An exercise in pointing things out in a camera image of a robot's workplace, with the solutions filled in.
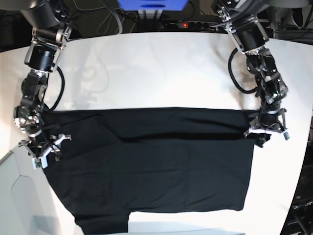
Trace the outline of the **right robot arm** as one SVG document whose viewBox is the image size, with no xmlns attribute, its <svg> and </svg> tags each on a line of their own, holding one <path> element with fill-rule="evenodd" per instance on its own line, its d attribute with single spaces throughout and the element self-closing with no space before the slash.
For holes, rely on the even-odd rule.
<svg viewBox="0 0 313 235">
<path fill-rule="evenodd" d="M 13 118 L 28 137 L 20 145 L 32 157 L 34 168 L 46 168 L 50 153 L 60 161 L 60 146 L 67 139 L 65 134 L 47 136 L 43 115 L 49 112 L 44 103 L 49 75 L 60 70 L 58 62 L 71 34 L 70 15 L 62 0 L 32 0 L 21 14 L 32 25 L 32 40 L 24 60 L 30 72 L 22 82 L 22 98 Z"/>
</svg>

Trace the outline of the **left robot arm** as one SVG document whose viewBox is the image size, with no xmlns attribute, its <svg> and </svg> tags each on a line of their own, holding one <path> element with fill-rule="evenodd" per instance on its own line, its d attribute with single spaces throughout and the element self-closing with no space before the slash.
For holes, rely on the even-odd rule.
<svg viewBox="0 0 313 235">
<path fill-rule="evenodd" d="M 256 135 L 256 144 L 262 147 L 272 134 L 282 134 L 286 140 L 289 135 L 286 128 L 285 112 L 281 108 L 282 99 L 287 96 L 288 87 L 278 72 L 274 57 L 265 47 L 269 41 L 257 15 L 269 8 L 264 0 L 215 0 L 213 11 L 221 18 L 220 23 L 212 27 L 222 27 L 232 38 L 236 47 L 228 60 L 229 75 L 235 87 L 244 94 L 255 94 L 261 101 L 260 108 L 250 117 L 250 127 L 244 137 Z M 236 81 L 232 71 L 234 55 L 240 52 L 246 56 L 246 67 L 254 75 L 256 87 L 245 90 Z"/>
</svg>

